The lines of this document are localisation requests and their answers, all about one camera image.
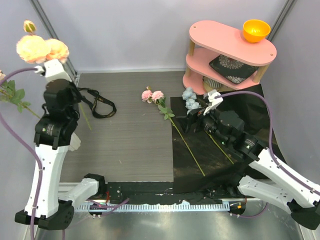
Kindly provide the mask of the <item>blue hydrangea stem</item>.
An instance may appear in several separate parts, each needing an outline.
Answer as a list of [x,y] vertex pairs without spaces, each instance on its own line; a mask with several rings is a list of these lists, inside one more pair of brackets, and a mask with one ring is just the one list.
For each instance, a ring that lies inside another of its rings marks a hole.
[[[187,109],[187,113],[191,110],[198,109],[200,104],[196,101],[197,96],[194,93],[191,87],[187,87],[185,91],[182,93],[182,99],[185,100],[185,107]],[[214,144],[218,147],[218,149],[223,153],[223,155],[234,165],[232,159],[225,153],[225,151],[219,146],[216,140],[206,131],[206,134],[210,137],[210,139],[214,142]]]

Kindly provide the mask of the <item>pink double rose stem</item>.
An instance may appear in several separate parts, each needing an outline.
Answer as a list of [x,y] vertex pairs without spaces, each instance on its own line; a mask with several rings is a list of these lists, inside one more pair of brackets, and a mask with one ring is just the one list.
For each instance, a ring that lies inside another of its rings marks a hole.
[[191,157],[193,158],[195,164],[197,165],[199,171],[201,172],[202,176],[205,177],[206,174],[204,173],[203,169],[201,168],[200,164],[198,163],[197,159],[195,158],[191,148],[189,147],[188,143],[186,142],[185,138],[183,137],[182,133],[178,129],[177,125],[174,123],[173,118],[175,115],[173,114],[173,111],[167,107],[166,105],[166,97],[164,93],[160,90],[152,91],[150,86],[146,87],[146,90],[144,90],[141,94],[141,100],[143,102],[147,102],[149,104],[153,103],[157,106],[159,113],[163,115],[164,120],[169,120],[171,125],[174,127],[174,129],[179,134],[181,140],[183,141],[184,145],[186,146],[187,150],[189,151]]

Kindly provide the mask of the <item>black wrapping paper sheet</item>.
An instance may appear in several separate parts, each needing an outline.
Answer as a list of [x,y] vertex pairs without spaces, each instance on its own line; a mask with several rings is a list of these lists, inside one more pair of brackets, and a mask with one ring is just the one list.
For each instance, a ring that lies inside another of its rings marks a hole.
[[[179,118],[185,117],[187,109],[181,97],[171,97],[173,150],[173,191],[176,194],[214,189],[229,182],[237,172],[257,180],[267,176],[244,165],[227,153],[217,138],[210,138],[203,130],[195,132],[193,125],[184,133]],[[268,146],[270,119],[265,103],[250,94],[237,94],[223,99],[217,107],[219,113],[235,111],[244,121],[244,130]]]

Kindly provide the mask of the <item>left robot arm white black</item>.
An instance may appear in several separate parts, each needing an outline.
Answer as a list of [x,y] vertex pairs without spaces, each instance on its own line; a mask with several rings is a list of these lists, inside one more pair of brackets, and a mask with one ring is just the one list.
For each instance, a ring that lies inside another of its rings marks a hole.
[[63,162],[80,118],[82,95],[72,81],[60,78],[46,85],[43,96],[45,113],[35,126],[36,166],[31,192],[14,221],[48,231],[65,230],[75,209],[91,197],[102,199],[107,188],[103,176],[88,173],[67,193],[58,195]]

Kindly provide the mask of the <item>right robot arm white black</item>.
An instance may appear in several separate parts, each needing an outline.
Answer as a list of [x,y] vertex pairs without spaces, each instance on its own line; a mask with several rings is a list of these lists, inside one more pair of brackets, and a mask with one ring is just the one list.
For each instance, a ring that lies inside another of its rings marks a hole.
[[259,198],[284,210],[301,226],[316,230],[320,225],[320,186],[303,177],[274,155],[255,136],[244,130],[245,123],[234,111],[205,113],[195,109],[177,118],[184,133],[192,126],[195,132],[205,131],[225,147],[225,151],[243,167],[250,167],[273,184],[240,174],[226,184],[226,193],[233,198],[240,194]]

